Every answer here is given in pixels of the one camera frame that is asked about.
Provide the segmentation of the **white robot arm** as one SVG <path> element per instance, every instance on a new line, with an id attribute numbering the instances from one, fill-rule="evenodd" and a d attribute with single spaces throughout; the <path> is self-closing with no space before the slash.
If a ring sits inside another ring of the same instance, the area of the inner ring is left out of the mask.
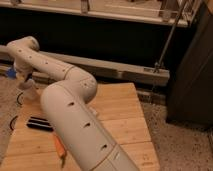
<path id="1" fill-rule="evenodd" d="M 11 41 L 6 48 L 22 80 L 35 69 L 54 80 L 41 94 L 41 109 L 82 171 L 139 171 L 88 108 L 97 93 L 92 74 L 40 53 L 39 43 L 32 36 Z"/>

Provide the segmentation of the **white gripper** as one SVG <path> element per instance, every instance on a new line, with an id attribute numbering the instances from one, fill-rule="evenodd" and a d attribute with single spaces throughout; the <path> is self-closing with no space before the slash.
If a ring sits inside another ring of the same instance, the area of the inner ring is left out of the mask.
<path id="1" fill-rule="evenodd" d="M 16 71 L 16 77 L 23 82 L 27 82 L 33 73 L 33 67 L 26 63 L 14 63 L 14 69 Z"/>

